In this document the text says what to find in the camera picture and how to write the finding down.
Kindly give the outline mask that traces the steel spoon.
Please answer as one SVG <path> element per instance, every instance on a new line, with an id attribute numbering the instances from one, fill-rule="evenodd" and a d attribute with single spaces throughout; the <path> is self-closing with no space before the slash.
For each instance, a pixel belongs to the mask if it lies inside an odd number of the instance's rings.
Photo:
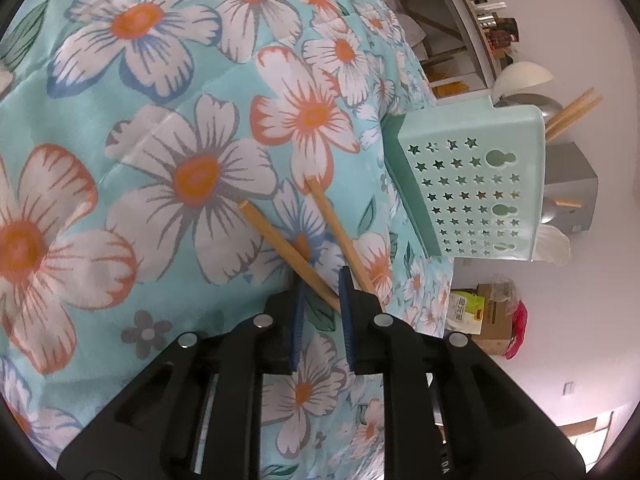
<path id="1" fill-rule="evenodd" d="M 548 196 L 544 196 L 541 209 L 541 224 L 550 223 L 558 214 L 559 206 L 556 201 Z"/>
<path id="2" fill-rule="evenodd" d="M 503 96 L 496 104 L 495 107 L 510 107 L 520 105 L 536 106 L 540 110 L 545 122 L 548 122 L 552 117 L 563 109 L 562 105 L 549 98 L 537 93 L 515 93 L 510 96 Z"/>

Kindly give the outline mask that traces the red oil bottle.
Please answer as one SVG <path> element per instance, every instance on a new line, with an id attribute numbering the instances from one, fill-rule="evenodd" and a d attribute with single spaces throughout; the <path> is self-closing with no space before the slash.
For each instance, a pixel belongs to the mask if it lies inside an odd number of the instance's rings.
<path id="1" fill-rule="evenodd" d="M 492 50 L 508 48 L 520 41 L 518 22 L 515 18 L 496 18 L 495 24 L 487 29 L 486 37 Z"/>

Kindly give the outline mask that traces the floral blue tablecloth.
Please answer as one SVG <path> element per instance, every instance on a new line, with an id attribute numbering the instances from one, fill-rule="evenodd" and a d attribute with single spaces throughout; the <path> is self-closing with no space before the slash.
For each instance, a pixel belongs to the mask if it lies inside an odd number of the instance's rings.
<path id="1" fill-rule="evenodd" d="M 336 286 L 308 179 L 383 308 L 442 336 L 452 263 L 421 247 L 381 128 L 434 102 L 384 0 L 23 0 L 1 40 L 1 396 L 44 466 L 179 335 L 288 289 L 242 202 Z"/>

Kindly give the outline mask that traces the cardboard box with red bag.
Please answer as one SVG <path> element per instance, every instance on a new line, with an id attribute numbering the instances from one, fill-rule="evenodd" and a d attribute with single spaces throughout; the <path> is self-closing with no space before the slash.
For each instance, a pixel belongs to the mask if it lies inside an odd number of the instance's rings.
<path id="1" fill-rule="evenodd" d="M 528 311 L 514 281 L 494 275 L 479 284 L 477 295 L 485 300 L 482 328 L 474 342 L 490 356 L 513 359 L 524 344 Z"/>

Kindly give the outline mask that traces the silver refrigerator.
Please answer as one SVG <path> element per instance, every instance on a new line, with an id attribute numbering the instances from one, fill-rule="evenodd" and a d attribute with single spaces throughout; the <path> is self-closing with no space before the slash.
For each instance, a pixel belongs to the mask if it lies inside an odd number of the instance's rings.
<path id="1" fill-rule="evenodd" d="M 582 208 L 559 207 L 547 224 L 570 236 L 590 229 L 596 208 L 599 180 L 596 172 L 574 142 L 550 144 L 546 149 L 544 196 L 580 200 Z"/>

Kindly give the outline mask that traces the wooden chopstick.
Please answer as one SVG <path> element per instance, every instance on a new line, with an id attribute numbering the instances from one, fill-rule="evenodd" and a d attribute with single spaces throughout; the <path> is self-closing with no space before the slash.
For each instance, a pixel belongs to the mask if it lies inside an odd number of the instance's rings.
<path id="1" fill-rule="evenodd" d="M 579 122 L 603 101 L 603 96 L 597 94 L 593 88 L 585 91 L 577 99 L 562 108 L 558 114 L 546 122 L 546 142 L 556 139 L 566 129 Z"/>
<path id="2" fill-rule="evenodd" d="M 340 300 L 332 288 L 322 280 L 316 270 L 303 258 L 284 236 L 272 226 L 262 212 L 249 200 L 238 206 L 247 220 L 262 234 L 291 269 L 334 311 L 341 312 Z"/>
<path id="3" fill-rule="evenodd" d="M 324 194 L 322 186 L 316 178 L 306 178 L 305 183 L 322 213 L 324 220 L 326 220 L 326 223 L 331 228 L 337 243 L 340 245 L 345 259 L 349 264 L 350 270 L 352 270 L 352 274 L 355 275 L 358 284 L 365 292 L 375 295 L 376 291 L 373 283 L 366 268 L 360 260 L 354 243 L 347 235 L 330 201 L 326 198 L 326 194 Z"/>
<path id="4" fill-rule="evenodd" d="M 582 202 L 580 200 L 569 200 L 568 198 L 554 198 L 552 202 L 557 207 L 573 208 L 573 209 L 582 208 Z"/>

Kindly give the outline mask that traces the white rice paddle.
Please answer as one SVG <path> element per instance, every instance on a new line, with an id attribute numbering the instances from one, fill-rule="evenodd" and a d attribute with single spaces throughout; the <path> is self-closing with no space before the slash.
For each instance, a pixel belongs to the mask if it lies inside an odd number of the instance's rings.
<path id="1" fill-rule="evenodd" d="M 553 78 L 554 75 L 539 64 L 528 61 L 513 63 L 497 77 L 491 89 L 492 102 L 497 103 L 505 96 L 545 84 Z"/>
<path id="2" fill-rule="evenodd" d="M 538 226 L 533 260 L 565 266 L 570 262 L 570 240 L 555 226 Z"/>

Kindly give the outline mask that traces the rice bag white green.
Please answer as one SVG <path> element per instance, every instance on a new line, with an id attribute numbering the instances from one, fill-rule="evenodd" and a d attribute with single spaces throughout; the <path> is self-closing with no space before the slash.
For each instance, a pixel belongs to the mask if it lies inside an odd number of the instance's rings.
<path id="1" fill-rule="evenodd" d="M 483 296 L 464 290 L 453 290 L 449 295 L 446 327 L 452 332 L 479 335 L 482 331 L 484 311 Z"/>

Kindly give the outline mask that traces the white side table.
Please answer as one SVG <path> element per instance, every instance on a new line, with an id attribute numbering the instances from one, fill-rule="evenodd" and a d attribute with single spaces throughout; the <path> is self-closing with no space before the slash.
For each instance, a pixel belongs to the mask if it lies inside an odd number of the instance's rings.
<path id="1" fill-rule="evenodd" d="M 490 89 L 499 73 L 469 0 L 392 0 L 424 37 L 413 47 L 439 99 Z"/>

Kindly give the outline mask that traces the mint green utensil basket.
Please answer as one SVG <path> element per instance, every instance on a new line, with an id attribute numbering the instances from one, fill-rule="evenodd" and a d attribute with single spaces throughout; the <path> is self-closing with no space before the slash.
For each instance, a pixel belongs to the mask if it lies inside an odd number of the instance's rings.
<path id="1" fill-rule="evenodd" d="M 485 96 L 382 120 L 385 166 L 427 255 L 533 259 L 544 118 Z"/>

